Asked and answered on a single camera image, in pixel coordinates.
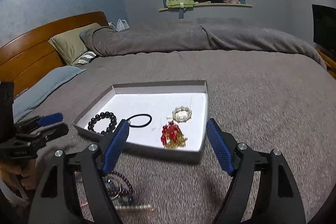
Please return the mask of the person's left hand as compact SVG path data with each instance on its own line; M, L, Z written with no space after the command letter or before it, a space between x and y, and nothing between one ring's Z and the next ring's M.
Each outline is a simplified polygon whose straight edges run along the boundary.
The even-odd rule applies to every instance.
M19 185L25 190L34 190L37 187L36 160L30 159L24 167L1 160L1 180L16 192Z

